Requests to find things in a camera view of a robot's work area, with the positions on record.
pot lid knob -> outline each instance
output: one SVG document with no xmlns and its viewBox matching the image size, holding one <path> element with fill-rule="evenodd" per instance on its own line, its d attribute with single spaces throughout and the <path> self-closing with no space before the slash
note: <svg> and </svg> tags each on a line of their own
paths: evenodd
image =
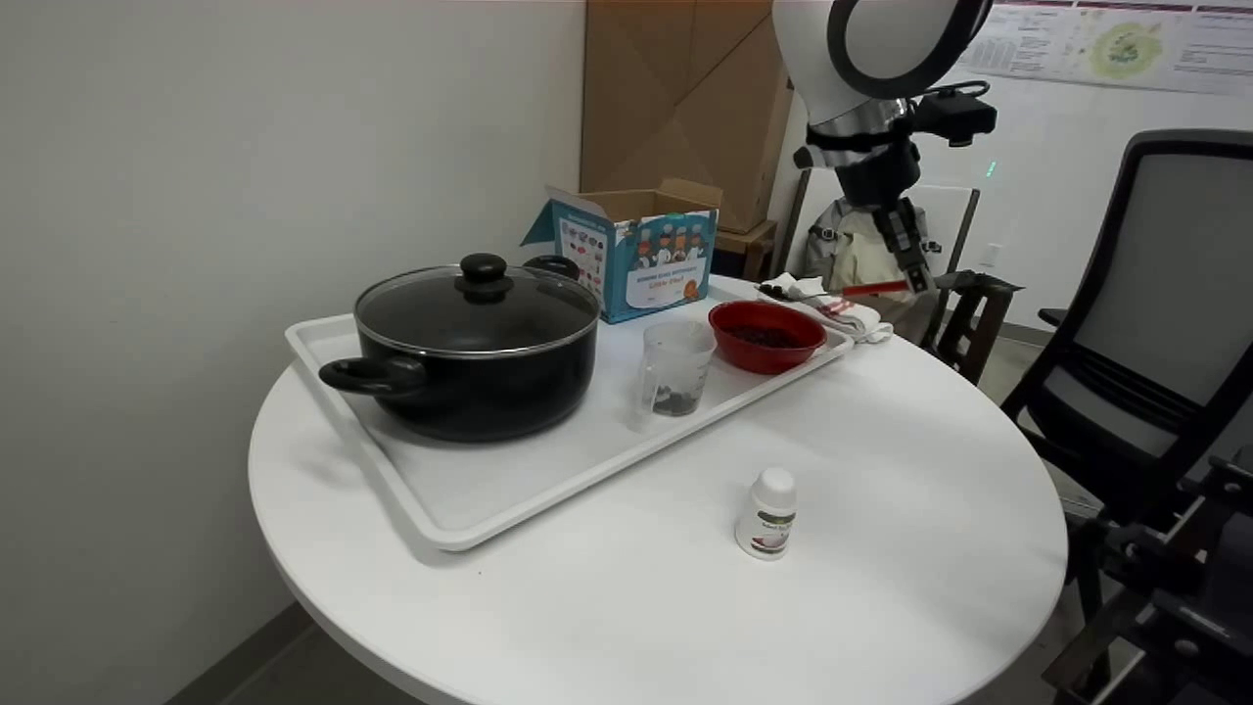
<svg viewBox="0 0 1253 705">
<path fill-rule="evenodd" d="M 471 257 L 460 257 L 460 279 L 464 283 L 502 283 L 504 279 L 504 257 L 498 257 L 498 253 L 471 253 Z"/>
</svg>

white bottle cap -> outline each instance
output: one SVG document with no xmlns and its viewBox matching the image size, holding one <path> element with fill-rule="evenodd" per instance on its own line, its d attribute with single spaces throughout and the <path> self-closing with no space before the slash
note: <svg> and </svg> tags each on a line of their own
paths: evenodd
<svg viewBox="0 0 1253 705">
<path fill-rule="evenodd" d="M 769 467 L 756 479 L 751 496 L 759 508 L 773 513 L 773 515 L 790 515 L 794 513 L 794 475 L 784 467 Z"/>
</svg>

black pot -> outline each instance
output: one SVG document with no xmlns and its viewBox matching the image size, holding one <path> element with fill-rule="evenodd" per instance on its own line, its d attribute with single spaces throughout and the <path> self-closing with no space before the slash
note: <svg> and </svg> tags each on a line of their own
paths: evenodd
<svg viewBox="0 0 1253 705">
<path fill-rule="evenodd" d="M 562 266 L 409 269 L 354 296 L 358 356 L 322 381 L 374 395 L 407 432 L 444 444 L 540 436 L 575 416 L 596 368 L 597 301 Z"/>
</svg>

red bowl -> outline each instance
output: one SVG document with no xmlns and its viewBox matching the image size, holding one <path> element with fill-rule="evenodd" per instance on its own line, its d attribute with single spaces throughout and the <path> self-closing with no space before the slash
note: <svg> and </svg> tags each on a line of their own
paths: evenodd
<svg viewBox="0 0 1253 705">
<path fill-rule="evenodd" d="M 769 301 L 722 301 L 708 310 L 717 353 L 749 373 L 780 376 L 814 356 L 827 329 Z"/>
</svg>

round white table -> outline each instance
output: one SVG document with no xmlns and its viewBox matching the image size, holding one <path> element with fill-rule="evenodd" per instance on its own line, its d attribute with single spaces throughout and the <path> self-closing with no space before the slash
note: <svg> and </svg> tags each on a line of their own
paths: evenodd
<svg viewBox="0 0 1253 705">
<path fill-rule="evenodd" d="M 784 561 L 733 544 L 762 467 L 797 475 Z M 1038 455 L 895 335 L 464 556 L 409 532 L 289 368 L 254 423 L 250 496 L 306 609 L 424 701 L 957 701 L 1064 574 Z"/>
</svg>

